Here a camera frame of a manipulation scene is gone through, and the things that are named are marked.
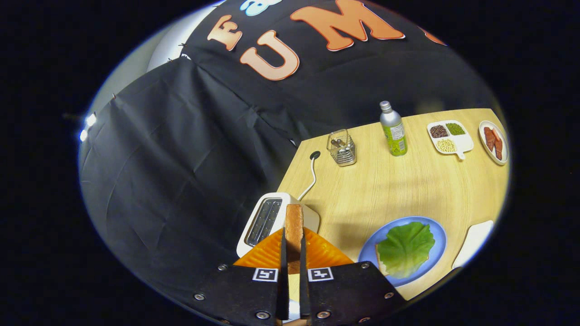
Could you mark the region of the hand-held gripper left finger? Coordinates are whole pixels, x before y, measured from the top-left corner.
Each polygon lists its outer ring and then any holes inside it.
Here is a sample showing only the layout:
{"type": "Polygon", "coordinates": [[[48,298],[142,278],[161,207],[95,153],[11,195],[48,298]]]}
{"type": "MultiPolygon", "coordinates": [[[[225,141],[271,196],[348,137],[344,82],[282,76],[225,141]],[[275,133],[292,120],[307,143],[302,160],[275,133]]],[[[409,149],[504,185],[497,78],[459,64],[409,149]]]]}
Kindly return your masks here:
{"type": "Polygon", "coordinates": [[[264,239],[274,243],[274,268],[221,264],[194,289],[188,306],[226,326],[281,326],[289,317],[285,229],[264,239]]]}

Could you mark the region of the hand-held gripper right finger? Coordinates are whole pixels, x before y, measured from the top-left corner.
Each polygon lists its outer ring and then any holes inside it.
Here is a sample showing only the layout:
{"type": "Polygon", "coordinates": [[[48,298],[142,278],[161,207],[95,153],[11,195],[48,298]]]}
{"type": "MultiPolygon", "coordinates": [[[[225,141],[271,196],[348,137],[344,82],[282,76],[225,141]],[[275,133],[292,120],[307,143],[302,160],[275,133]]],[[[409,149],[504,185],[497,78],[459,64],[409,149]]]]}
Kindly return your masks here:
{"type": "Polygon", "coordinates": [[[306,235],[301,246],[299,306],[308,326],[371,326],[408,307],[372,262],[308,268],[306,235]]]}

